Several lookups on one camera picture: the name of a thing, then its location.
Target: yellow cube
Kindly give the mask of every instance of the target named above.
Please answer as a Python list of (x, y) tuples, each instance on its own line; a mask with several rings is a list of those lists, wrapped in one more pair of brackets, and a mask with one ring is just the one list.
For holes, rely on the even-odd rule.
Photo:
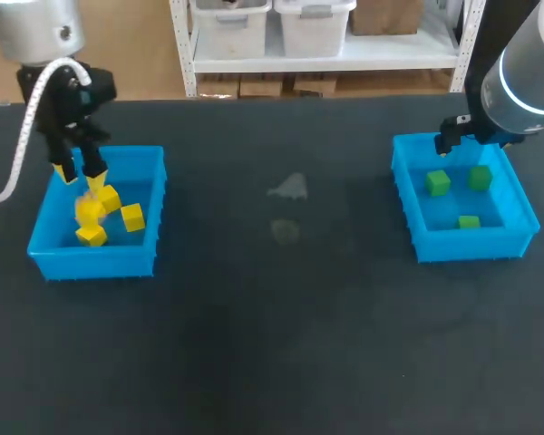
[(115, 210), (121, 208), (121, 199), (117, 190), (113, 186), (108, 184), (107, 186), (101, 188), (97, 192), (97, 199), (102, 203), (102, 206), (105, 207), (107, 214), (112, 213)]
[(145, 228), (145, 220), (139, 203), (121, 207), (121, 215), (127, 232), (131, 233)]
[(75, 234), (81, 243), (88, 247), (102, 247), (107, 241), (107, 233), (105, 233), (104, 228), (100, 225), (79, 228)]
[(101, 201), (88, 192), (77, 198), (74, 212), (76, 221), (81, 227), (98, 227), (106, 216)]

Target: white plastic box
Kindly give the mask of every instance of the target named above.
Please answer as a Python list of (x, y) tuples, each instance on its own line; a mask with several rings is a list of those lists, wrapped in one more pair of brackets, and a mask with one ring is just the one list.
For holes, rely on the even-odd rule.
[(337, 56), (356, 0), (275, 0), (287, 57)]
[(222, 0), (191, 0), (199, 38), (208, 47), (211, 59), (264, 57), (266, 15), (272, 0), (238, 0), (236, 8)]

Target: metal shelf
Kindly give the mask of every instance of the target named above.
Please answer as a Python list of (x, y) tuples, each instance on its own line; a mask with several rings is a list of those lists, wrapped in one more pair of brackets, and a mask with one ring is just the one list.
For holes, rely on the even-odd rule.
[(280, 17), (268, 13), (266, 56), (260, 59), (213, 60), (201, 32), (193, 60), (196, 73), (288, 73), (316, 71), (409, 70), (454, 68), (459, 47), (439, 11), (423, 15), (416, 34), (353, 36), (347, 31), (343, 52), (335, 57), (286, 58)]
[(426, 12), (417, 34), (346, 35), (341, 55), (286, 58), (279, 16), (269, 13), (266, 55), (261, 59), (209, 59), (198, 28), (188, 29), (188, 0), (170, 0), (173, 31), (188, 97), (197, 96), (197, 73), (300, 73), (454, 68), (450, 92), (461, 92), (486, 0), (466, 0), (461, 45), (453, 30), (464, 0), (425, 0)]

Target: storage bin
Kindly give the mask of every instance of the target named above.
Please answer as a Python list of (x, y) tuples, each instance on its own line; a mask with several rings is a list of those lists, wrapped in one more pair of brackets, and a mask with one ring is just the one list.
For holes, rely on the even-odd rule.
[[(435, 133), (395, 136), (393, 176), (419, 262), (513, 258), (524, 255), (539, 231), (508, 157), (497, 144), (480, 145), (461, 138), (445, 158), (435, 152)], [(468, 187), (471, 167), (488, 166), (490, 189)], [(429, 171), (443, 169), (449, 193), (432, 197), (425, 187)], [(480, 228), (457, 229), (460, 216), (474, 215)]]
[(351, 14), (353, 34), (415, 34), (424, 4), (424, 0), (357, 0)]
[(266, 16), (272, 0), (238, 0), (235, 9), (222, 0), (191, 0), (199, 38), (215, 60), (264, 57)]
[(337, 56), (356, 0), (275, 0), (287, 57)]
[[(140, 203), (145, 229), (128, 233), (120, 211), (103, 222), (109, 237), (100, 247), (82, 246), (74, 234), (74, 201), (87, 190), (81, 173), (79, 179), (66, 186), (53, 174), (38, 213), (28, 244), (30, 256), (45, 279), (87, 279), (126, 276), (152, 276), (159, 239), (160, 215), (167, 175), (162, 147), (101, 147), (107, 162), (107, 184), (117, 189), (123, 205)], [(77, 169), (83, 156), (73, 150)]]

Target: light ring on robot arm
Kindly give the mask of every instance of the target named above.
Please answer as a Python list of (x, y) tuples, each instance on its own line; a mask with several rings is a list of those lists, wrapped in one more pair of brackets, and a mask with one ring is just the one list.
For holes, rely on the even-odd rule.
[(537, 115), (544, 115), (544, 111), (542, 109), (537, 109), (535, 107), (529, 106), (524, 101), (519, 99), (516, 95), (514, 95), (514, 92), (512, 92), (512, 90), (510, 89), (510, 87), (506, 83), (506, 78), (504, 77), (504, 66), (503, 66), (503, 64), (504, 64), (504, 55), (505, 54), (506, 54), (506, 50), (504, 49), (504, 51), (501, 52), (501, 56), (500, 56), (500, 81), (501, 81), (501, 85), (504, 88), (504, 91), (522, 109), (524, 109), (526, 111), (530, 111), (532, 113), (536, 113)]

